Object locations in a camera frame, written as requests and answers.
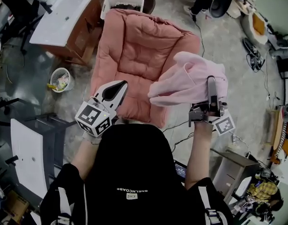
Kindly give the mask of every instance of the pink armchair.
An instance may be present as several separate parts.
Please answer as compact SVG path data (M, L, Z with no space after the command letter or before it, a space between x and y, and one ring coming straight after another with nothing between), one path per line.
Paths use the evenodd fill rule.
M103 84L126 80L128 91L117 110L125 119L165 125L166 107L150 104L150 85L175 64L177 52L199 52L199 38L159 17L112 9L105 18L91 79L91 95Z

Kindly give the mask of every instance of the chair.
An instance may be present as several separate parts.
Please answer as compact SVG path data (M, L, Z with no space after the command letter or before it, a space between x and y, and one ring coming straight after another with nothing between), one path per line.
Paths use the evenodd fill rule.
M34 25L42 18L43 15L38 16L38 9L40 2L33 0L30 4L27 0L2 0L10 9L14 16L14 21L6 26L2 33L1 41L6 43L10 38L20 37L23 35L21 44L21 52L24 51L24 44L30 31L33 30Z
M111 9L104 21L91 95L103 84L126 80L128 91L117 110L124 119L165 125L166 108L150 104L150 85L175 64L177 52L199 52L199 38L169 21L132 10Z

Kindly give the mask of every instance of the white sink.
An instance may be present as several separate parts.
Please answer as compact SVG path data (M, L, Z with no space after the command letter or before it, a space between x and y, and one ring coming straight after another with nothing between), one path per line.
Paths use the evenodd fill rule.
M30 43L64 47L72 29L90 1L55 0L52 13L45 13L34 31Z

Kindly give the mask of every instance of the white glove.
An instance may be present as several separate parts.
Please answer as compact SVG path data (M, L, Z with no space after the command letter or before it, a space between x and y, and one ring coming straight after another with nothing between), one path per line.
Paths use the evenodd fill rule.
M100 137L94 137L91 136L88 132L84 131L82 137L86 140L88 140L91 144L93 145L99 145L101 141L101 136Z

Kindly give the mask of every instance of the concrete floor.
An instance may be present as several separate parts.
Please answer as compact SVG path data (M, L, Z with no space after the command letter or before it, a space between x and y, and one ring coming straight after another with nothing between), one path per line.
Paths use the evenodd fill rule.
M155 0L156 5L152 15L171 20L179 27L189 30L200 37L198 27L191 18L184 13L183 5L192 5L190 0ZM197 24L201 27L203 43L205 47L204 57L216 63L225 65L226 75L229 81L228 105L229 111L236 124L235 134L247 145L236 139L232 144L231 134L217 137L213 133L213 148L225 150L228 146L239 154L244 155L249 151L259 159L265 161L267 150L264 150L261 139L264 133L265 111L270 107L267 101L267 91L264 87L265 75L262 72L254 73L246 62L246 51L242 46L242 38L245 37L241 29L240 21L225 15L221 19L205 19L203 14L197 16ZM260 47L261 54L265 56L268 47ZM92 71L80 66L71 66L76 80L75 88L63 93L56 101L54 111L63 119L71 121L83 100L89 97L89 82ZM268 87L273 97L282 96L282 82L277 66L268 56L267 61ZM165 128L176 126L188 120L188 104L171 108L170 118ZM183 124L165 132L165 135L173 148L174 143L186 138L193 128ZM65 142L65 157L71 161L82 140L82 131L78 126L73 126L67 131ZM192 139L188 139L177 145L173 153L174 159L187 164L192 146Z
M183 5L192 5L190 0L155 0L156 5L152 15L171 20L179 27L189 30L200 37L198 27L192 19L184 13ZM203 14L197 16L197 24L201 27L203 43L205 47L204 57L216 63L225 65L226 76L229 81L228 105L229 111L236 124L235 134L249 146L249 151L263 161L267 153L263 150L261 139L265 126L265 111L270 107L267 101L267 91L264 87L264 73L254 73L246 62L246 51L242 46L242 38L245 37L239 20L234 20L228 15L220 19L205 19ZM75 78L75 87L72 91L61 94L52 94L45 88L48 82L49 74L56 66L64 66L53 63L53 59L48 56L39 47L28 44L28 55L25 61L25 67L20 68L20 54L13 50L8 52L14 57L12 63L14 67L9 68L9 74L14 79L14 84L7 83L5 77L5 67L0 71L0 97L4 98L22 98L31 104L33 109L28 109L32 114L54 111L60 118L72 121L82 104L83 100L89 97L89 82L93 70L78 65L71 65L70 72ZM260 47L261 54L265 56L268 47ZM95 53L91 61L95 65ZM268 56L267 67L263 70L268 74L268 87L271 98L276 92L278 97L282 97L282 82L277 71L277 65L274 60ZM165 128L173 127L188 120L188 110L190 105L178 105L172 107L168 124ZM165 135L173 147L174 143L186 138L193 130L187 124L183 124L174 129L165 132ZM77 152L82 140L82 131L77 125L67 130L65 141L65 158L71 161ZM217 150L224 150L231 144L231 148L244 154L248 148L238 139L236 144L232 144L231 134L221 137L213 134L213 147ZM187 164L192 139L186 140L177 145L174 158L183 164ZM10 152L10 146L4 146L5 150Z

